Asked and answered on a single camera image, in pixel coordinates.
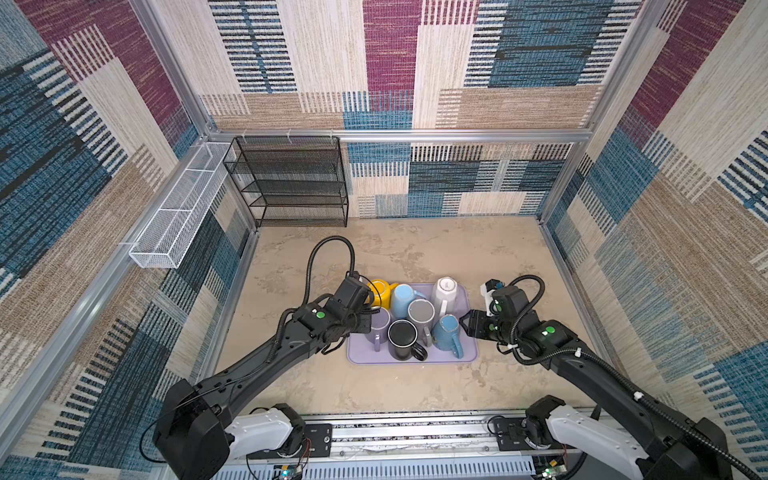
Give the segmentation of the white ceramic mug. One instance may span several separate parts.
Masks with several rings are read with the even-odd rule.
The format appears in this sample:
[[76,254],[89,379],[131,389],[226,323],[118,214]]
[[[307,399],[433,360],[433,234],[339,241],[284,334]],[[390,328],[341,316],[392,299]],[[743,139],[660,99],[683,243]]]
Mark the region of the white ceramic mug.
[[435,282],[431,303],[435,308],[438,318],[454,312],[458,293],[459,285],[452,277],[441,277]]

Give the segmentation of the grey ceramic mug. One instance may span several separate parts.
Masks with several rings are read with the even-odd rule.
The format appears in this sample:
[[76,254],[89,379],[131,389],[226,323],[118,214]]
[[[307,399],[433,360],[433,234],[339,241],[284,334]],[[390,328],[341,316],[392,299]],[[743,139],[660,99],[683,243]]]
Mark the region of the grey ceramic mug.
[[417,298],[409,304],[407,315],[417,329],[418,342],[425,347],[432,346],[431,330],[436,315],[432,303],[429,300]]

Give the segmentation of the black ceramic mug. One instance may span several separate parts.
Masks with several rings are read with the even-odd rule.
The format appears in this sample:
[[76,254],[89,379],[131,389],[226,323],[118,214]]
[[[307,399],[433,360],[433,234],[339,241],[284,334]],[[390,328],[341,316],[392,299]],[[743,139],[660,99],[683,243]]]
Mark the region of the black ceramic mug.
[[424,362],[428,359],[428,352],[418,342],[417,327],[409,320],[395,320],[387,330],[389,352],[397,361],[407,361],[415,358]]

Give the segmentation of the light blue plain mug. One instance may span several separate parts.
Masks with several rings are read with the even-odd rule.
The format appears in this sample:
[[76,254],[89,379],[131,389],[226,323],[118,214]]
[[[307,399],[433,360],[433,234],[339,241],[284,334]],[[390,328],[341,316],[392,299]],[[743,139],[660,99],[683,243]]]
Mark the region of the light blue plain mug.
[[409,284],[398,284],[391,290],[390,313],[394,319],[406,319],[408,307],[416,299],[425,299],[426,296],[415,290]]

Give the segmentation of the lavender plastic tray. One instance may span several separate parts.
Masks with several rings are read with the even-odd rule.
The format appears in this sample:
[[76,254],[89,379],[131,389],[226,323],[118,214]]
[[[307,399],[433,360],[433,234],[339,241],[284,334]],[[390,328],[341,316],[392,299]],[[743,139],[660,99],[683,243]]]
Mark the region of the lavender plastic tray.
[[[469,296],[466,288],[458,286],[458,296],[455,304],[455,316],[459,318],[470,310]],[[459,340],[463,349],[463,357],[456,357],[451,351],[443,351],[435,346],[427,348],[428,358],[425,364],[456,364],[471,363],[478,356],[477,341],[466,335],[462,328],[459,328]],[[356,365],[398,365],[398,364],[421,364],[421,361],[410,358],[407,361],[399,361],[394,358],[389,350],[389,343],[380,347],[379,351],[362,334],[351,334],[345,343],[347,359]]]

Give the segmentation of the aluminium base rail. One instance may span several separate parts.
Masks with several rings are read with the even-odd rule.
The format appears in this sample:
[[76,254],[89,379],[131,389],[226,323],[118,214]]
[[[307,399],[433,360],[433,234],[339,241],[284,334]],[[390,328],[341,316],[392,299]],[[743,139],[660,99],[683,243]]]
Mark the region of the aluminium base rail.
[[610,421],[568,405],[523,412],[301,417],[286,404],[222,420],[223,411],[164,413],[151,444],[179,479],[241,466],[248,479],[566,479],[587,459],[640,479],[648,449]]

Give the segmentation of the blue floral dotted mug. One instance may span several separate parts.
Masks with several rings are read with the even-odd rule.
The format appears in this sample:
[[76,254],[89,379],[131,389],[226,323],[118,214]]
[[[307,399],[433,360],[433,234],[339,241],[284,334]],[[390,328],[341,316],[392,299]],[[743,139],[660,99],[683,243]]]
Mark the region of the blue floral dotted mug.
[[458,319],[448,314],[440,318],[432,329],[434,346],[441,350],[451,352],[457,359],[464,357],[464,349],[460,340],[461,327]]

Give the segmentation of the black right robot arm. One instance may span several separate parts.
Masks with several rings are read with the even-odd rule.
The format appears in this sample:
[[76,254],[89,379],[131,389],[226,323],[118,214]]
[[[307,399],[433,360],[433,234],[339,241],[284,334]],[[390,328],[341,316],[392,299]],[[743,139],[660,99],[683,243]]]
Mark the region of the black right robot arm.
[[692,421],[599,358],[571,329],[528,312],[520,322],[472,310],[460,319],[472,338],[496,343],[526,366],[539,365],[576,386],[620,424],[615,430],[547,395],[526,410],[530,447],[571,446],[631,479],[730,479],[739,464],[722,429]]

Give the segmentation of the lavender ceramic mug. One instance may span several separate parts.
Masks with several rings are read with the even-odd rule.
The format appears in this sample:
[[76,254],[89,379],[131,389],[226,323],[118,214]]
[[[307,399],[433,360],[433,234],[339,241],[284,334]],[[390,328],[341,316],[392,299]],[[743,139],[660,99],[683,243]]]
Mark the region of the lavender ceramic mug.
[[374,352],[380,352],[388,342],[388,329],[391,322],[390,312],[379,307],[371,316],[371,329],[365,335]]

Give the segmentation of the yellow round mug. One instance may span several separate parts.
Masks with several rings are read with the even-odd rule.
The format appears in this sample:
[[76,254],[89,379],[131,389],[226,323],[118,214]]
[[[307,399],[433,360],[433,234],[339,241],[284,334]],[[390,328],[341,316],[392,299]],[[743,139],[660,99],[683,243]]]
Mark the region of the yellow round mug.
[[381,279],[375,279],[369,281],[368,286],[371,288],[371,292],[373,294],[373,305],[390,309],[394,291],[399,286],[399,284],[389,283]]

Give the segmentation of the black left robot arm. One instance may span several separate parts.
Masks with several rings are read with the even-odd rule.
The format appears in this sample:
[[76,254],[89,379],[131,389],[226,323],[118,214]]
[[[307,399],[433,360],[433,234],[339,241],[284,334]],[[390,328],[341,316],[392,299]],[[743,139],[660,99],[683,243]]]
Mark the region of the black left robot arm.
[[286,309],[276,333],[235,364],[195,384],[182,379],[163,400],[152,441],[179,479],[210,479],[246,435],[237,415],[282,374],[352,333],[367,333],[374,293],[357,273],[333,294]]

